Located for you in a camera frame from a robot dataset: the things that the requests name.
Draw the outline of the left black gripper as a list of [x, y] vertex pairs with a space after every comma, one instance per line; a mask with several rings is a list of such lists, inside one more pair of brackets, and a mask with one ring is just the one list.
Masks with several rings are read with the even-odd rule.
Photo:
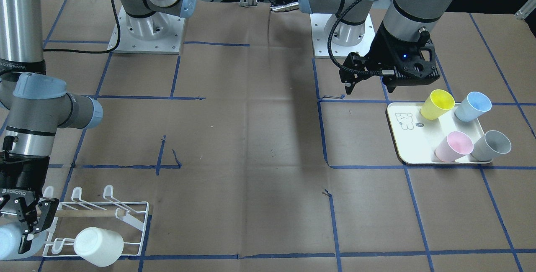
[[430, 85], [440, 78], [436, 53], [427, 28], [417, 31], [417, 41], [401, 41], [381, 24], [368, 52], [368, 69], [382, 76], [387, 88]]

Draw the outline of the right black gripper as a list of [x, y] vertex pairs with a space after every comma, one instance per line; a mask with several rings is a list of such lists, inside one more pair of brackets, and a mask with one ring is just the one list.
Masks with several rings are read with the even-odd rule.
[[1, 214], [16, 216], [22, 226], [19, 253], [30, 250], [30, 234], [38, 234], [52, 225], [59, 199], [42, 198], [50, 157], [8, 157], [1, 160]]

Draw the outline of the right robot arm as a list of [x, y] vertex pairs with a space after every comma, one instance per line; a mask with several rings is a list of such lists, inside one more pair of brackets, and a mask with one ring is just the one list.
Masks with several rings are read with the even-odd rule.
[[59, 128], [94, 128], [101, 104], [67, 92], [46, 75], [40, 0], [1, 0], [1, 106], [9, 110], [1, 145], [1, 259], [33, 256], [59, 206], [42, 188]]

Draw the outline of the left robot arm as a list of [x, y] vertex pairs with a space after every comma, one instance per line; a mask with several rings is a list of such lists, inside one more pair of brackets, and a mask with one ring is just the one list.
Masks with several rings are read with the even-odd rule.
[[440, 78], [431, 30], [452, 0], [392, 0], [366, 54], [350, 52], [343, 64], [335, 59], [332, 44], [360, 41], [375, 0], [297, 0], [303, 13], [329, 13], [327, 52], [339, 67], [346, 93], [356, 84], [381, 77], [389, 92], [398, 86], [430, 85]]

